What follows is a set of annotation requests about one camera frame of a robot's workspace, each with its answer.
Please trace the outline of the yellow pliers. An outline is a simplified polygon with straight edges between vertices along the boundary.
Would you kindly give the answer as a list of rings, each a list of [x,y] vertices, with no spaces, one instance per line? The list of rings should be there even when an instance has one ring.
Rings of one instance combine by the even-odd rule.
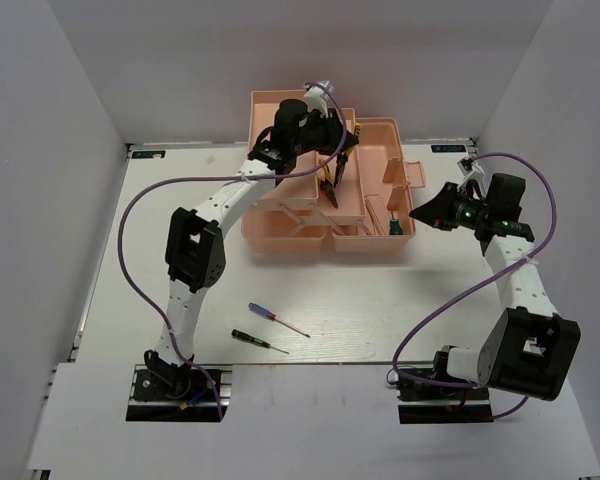
[[[338,154],[336,159],[336,170],[333,179],[333,186],[338,187],[344,176],[349,156],[352,154],[356,146],[359,144],[361,124],[355,122],[353,132],[347,133],[347,139],[343,150]]]
[[[339,204],[335,192],[333,176],[330,167],[326,162],[321,164],[321,172],[322,174],[317,178],[318,187],[324,193],[331,205],[334,208],[338,208]]]

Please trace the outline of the green orange screwdriver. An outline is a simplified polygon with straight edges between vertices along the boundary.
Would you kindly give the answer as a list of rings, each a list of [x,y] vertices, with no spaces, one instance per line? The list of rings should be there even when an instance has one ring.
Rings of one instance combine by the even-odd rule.
[[[389,234],[394,235],[402,235],[403,229],[401,224],[397,218],[392,218],[389,222]]]

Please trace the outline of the pink plastic toolbox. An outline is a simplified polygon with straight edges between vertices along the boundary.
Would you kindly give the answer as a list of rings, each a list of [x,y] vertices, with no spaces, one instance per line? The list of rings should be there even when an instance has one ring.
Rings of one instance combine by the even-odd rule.
[[[396,122],[344,111],[359,136],[343,174],[316,153],[300,156],[281,182],[242,218],[256,254],[397,254],[415,235],[412,192],[426,184],[421,163],[404,159]]]

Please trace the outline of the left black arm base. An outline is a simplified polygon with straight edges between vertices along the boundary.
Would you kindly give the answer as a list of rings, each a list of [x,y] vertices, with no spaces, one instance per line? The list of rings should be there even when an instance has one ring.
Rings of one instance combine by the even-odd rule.
[[[128,422],[218,423],[226,414],[232,387],[230,367],[167,364],[144,353],[132,377]]]

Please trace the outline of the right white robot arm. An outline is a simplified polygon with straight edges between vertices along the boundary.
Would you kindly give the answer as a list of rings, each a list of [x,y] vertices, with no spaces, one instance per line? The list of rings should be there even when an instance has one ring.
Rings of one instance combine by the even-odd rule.
[[[424,381],[446,399],[466,388],[491,387],[552,401],[566,379],[580,328],[560,316],[532,262],[534,235],[519,220],[525,180],[496,174],[484,197],[474,194],[476,184],[448,182],[409,215],[435,229],[473,231],[496,277],[502,314],[480,348],[447,345],[438,351]]]

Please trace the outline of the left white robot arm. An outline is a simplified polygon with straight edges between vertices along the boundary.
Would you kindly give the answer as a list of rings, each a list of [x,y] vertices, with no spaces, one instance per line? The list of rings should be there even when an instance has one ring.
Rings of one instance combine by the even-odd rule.
[[[299,156],[315,152],[333,157],[355,143],[340,108],[321,111],[310,108],[306,100],[285,99],[273,125],[257,137],[237,178],[197,208],[174,211],[165,253],[169,277],[165,327],[156,346],[144,354],[157,387],[168,398],[182,398],[190,390],[193,336],[204,297],[224,273],[229,230],[295,169]]]

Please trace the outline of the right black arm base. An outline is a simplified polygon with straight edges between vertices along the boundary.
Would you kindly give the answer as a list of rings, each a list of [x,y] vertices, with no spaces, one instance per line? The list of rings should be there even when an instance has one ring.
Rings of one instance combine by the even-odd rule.
[[[387,372],[386,382],[397,392],[399,422],[403,425],[477,424],[494,421],[487,388],[451,388],[426,384],[425,380],[466,383],[451,377],[447,371],[452,346],[438,350],[431,364],[405,364],[399,371],[418,380],[399,376],[394,369]]]

